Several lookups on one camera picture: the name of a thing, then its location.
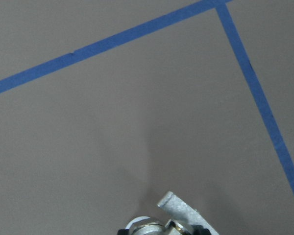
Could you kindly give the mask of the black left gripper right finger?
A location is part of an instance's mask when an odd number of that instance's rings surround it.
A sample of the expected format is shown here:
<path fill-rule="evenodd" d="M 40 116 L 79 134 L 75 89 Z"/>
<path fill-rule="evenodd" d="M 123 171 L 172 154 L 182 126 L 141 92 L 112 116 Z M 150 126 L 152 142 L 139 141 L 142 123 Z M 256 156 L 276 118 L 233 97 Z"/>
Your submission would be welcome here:
<path fill-rule="evenodd" d="M 194 226 L 193 235 L 210 235 L 210 231 L 201 225 L 196 225 L 196 226 Z"/>

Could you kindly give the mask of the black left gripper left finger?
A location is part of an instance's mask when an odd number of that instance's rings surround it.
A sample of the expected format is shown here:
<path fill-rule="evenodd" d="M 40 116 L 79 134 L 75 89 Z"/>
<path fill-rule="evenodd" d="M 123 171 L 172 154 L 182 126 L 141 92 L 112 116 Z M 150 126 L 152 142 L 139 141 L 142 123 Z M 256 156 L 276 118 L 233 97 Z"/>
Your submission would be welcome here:
<path fill-rule="evenodd" d="M 130 235 L 129 229 L 119 229 L 117 235 Z"/>

